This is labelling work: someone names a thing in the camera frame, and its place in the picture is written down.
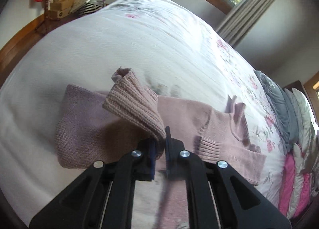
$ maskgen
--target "cardboard box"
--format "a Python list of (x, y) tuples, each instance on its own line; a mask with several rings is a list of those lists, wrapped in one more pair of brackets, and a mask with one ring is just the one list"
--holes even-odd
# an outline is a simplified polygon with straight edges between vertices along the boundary
[(50, 3), (50, 10), (52, 11), (62, 11), (66, 8), (69, 8), (73, 5), (74, 0), (64, 0), (61, 2), (51, 2)]
[(62, 11), (49, 10), (49, 17), (53, 20), (64, 18), (70, 14), (71, 8), (72, 7), (69, 7), (69, 8), (62, 10)]

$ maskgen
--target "pink sweater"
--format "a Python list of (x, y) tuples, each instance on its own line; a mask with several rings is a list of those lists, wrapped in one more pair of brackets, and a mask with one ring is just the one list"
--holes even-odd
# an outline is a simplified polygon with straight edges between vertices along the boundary
[[(55, 140), (62, 166), (83, 168), (95, 160), (116, 161), (149, 135), (157, 139), (160, 157), (164, 128), (169, 126), (172, 138), (183, 141), (185, 149), (207, 162), (225, 160), (251, 184), (259, 183), (265, 156), (249, 141), (245, 104), (235, 104), (236, 97), (228, 99), (223, 113), (201, 102), (158, 97), (141, 86), (130, 69), (117, 70), (112, 79), (115, 84), (106, 97), (67, 87)], [(108, 111), (101, 110), (102, 103)], [(165, 169), (165, 155), (157, 160), (156, 169)], [(183, 181), (168, 183), (159, 213), (158, 228), (173, 229), (188, 221)]]

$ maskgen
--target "wooden floor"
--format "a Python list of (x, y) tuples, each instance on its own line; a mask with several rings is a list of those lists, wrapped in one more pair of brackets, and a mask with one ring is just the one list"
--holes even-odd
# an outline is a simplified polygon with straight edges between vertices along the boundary
[[(78, 14), (70, 14), (59, 21), (49, 21), (50, 30), (52, 31), (65, 23), (78, 18)], [(25, 56), (25, 54), (41, 39), (44, 37), (45, 27), (42, 25), (36, 32), (32, 30), (23, 36), (5, 55), (5, 61), (1, 62), (0, 66), (0, 87), (3, 85), (13, 68)]]

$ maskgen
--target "metal bolt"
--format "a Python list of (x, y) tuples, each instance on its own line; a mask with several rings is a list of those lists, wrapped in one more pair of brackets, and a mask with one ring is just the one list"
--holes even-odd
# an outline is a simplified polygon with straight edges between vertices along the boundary
[(222, 168), (222, 169), (225, 169), (225, 168), (228, 167), (228, 163), (225, 162), (225, 161), (219, 161), (219, 162), (217, 163), (217, 165), (218, 165), (219, 168)]
[(140, 150), (134, 150), (131, 152), (131, 155), (133, 157), (140, 157), (142, 155), (142, 152)]
[(103, 165), (104, 165), (104, 163), (102, 161), (96, 161), (93, 164), (94, 168), (102, 168)]
[(183, 150), (180, 152), (180, 156), (183, 157), (183, 158), (187, 158), (190, 156), (190, 152), (189, 151), (186, 151), (186, 150)]

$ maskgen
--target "white bedspread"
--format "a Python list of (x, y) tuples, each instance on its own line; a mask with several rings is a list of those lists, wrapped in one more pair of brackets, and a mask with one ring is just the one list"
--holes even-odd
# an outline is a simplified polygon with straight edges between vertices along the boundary
[(219, 111), (228, 95), (237, 95), (247, 105), (250, 140), (267, 155), (257, 189), (278, 205), (285, 157), (253, 68), (183, 7), (169, 0), (119, 0), (46, 35), (0, 90), (0, 187), (27, 225), (81, 173), (62, 168), (54, 149), (66, 86), (109, 90), (120, 66), (132, 68), (159, 94)]

